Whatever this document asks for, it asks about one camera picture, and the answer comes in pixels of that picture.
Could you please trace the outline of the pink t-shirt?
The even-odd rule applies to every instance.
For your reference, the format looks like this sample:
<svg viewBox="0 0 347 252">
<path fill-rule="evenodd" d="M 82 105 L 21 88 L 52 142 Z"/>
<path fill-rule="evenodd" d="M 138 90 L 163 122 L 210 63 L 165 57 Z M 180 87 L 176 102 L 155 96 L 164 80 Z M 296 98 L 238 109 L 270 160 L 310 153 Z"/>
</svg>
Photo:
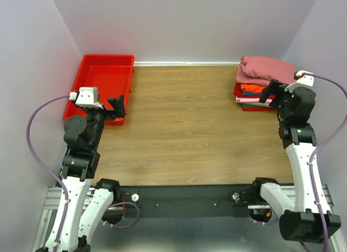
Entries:
<svg viewBox="0 0 347 252">
<path fill-rule="evenodd" d="M 284 84 L 294 82 L 296 67 L 293 63 L 265 56 L 243 56 L 239 67 L 249 77 L 261 78 L 268 81 L 278 80 Z"/>
</svg>

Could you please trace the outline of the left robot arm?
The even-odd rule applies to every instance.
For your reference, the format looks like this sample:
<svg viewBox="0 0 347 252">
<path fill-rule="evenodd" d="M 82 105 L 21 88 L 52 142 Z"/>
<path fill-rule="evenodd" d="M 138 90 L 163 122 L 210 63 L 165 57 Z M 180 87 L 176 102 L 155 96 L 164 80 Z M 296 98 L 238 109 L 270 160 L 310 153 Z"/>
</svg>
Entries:
<svg viewBox="0 0 347 252">
<path fill-rule="evenodd" d="M 120 184 L 116 180 L 100 180 L 85 205 L 85 199 L 100 160 L 98 147 L 108 120 L 126 115 L 124 96 L 108 98 L 107 109 L 99 102 L 98 93 L 70 92 L 67 96 L 83 115 L 65 121 L 63 140 L 67 145 L 59 176 L 61 196 L 53 228 L 39 251 L 90 251 L 96 228 L 109 206 L 120 201 Z"/>
</svg>

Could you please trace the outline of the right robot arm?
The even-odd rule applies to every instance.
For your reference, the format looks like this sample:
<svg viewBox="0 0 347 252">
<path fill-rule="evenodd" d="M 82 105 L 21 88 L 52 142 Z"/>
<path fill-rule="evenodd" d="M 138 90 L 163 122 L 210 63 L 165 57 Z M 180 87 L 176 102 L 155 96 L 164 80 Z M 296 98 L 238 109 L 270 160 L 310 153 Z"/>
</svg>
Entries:
<svg viewBox="0 0 347 252">
<path fill-rule="evenodd" d="M 260 103 L 273 95 L 271 108 L 277 110 L 279 137 L 290 160 L 295 200 L 272 178 L 256 178 L 249 191 L 255 204 L 266 202 L 279 216 L 283 239 L 300 243 L 327 244 L 341 227 L 340 217 L 333 215 L 325 198 L 317 168 L 316 134 L 309 124 L 315 106 L 313 80 L 286 85 L 272 80 L 262 91 Z"/>
</svg>

